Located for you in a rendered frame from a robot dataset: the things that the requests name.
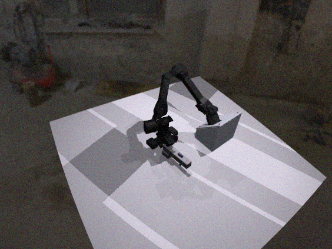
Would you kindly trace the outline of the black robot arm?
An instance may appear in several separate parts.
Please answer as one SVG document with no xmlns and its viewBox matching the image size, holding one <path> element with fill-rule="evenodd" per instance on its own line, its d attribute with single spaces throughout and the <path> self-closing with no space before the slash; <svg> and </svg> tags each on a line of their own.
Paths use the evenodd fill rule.
<svg viewBox="0 0 332 249">
<path fill-rule="evenodd" d="M 167 95 L 170 84 L 170 79 L 172 77 L 176 77 L 182 81 L 182 83 L 187 87 L 189 92 L 197 101 L 197 105 L 195 105 L 199 111 L 201 111 L 205 116 L 208 122 L 208 125 L 214 125 L 222 120 L 219 119 L 217 114 L 218 107 L 213 105 L 207 98 L 205 98 L 194 85 L 192 80 L 188 76 L 188 72 L 184 64 L 177 64 L 172 67 L 169 72 L 166 72 L 162 75 L 160 93 L 158 97 L 158 101 L 154 107 L 154 115 L 151 120 L 146 120 L 144 122 L 144 132 L 146 134 L 160 131 L 167 131 L 169 128 L 169 122 L 172 122 L 173 119 L 170 116 L 165 116 L 168 112 L 168 104 L 167 104 Z M 169 133 L 165 133 L 161 140 L 165 142 L 167 147 L 174 145 L 177 140 L 177 135 L 171 135 L 171 131 Z"/>
</svg>

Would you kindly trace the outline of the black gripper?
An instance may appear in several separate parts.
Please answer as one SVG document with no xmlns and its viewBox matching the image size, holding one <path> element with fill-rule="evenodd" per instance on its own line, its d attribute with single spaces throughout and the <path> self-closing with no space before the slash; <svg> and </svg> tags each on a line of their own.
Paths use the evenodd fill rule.
<svg viewBox="0 0 332 249">
<path fill-rule="evenodd" d="M 178 131 L 174 128 L 174 127 L 169 127 L 167 131 L 160 131 L 160 130 L 157 130 L 158 132 L 156 133 L 156 138 L 153 139 L 150 138 L 148 140 L 146 140 L 146 144 L 152 149 L 156 149 L 158 146 L 160 148 L 162 148 L 163 144 L 165 144 L 164 140 L 162 141 L 161 140 L 161 137 L 165 134 L 165 133 L 169 133 L 171 131 L 172 135 L 178 135 Z"/>
</svg>

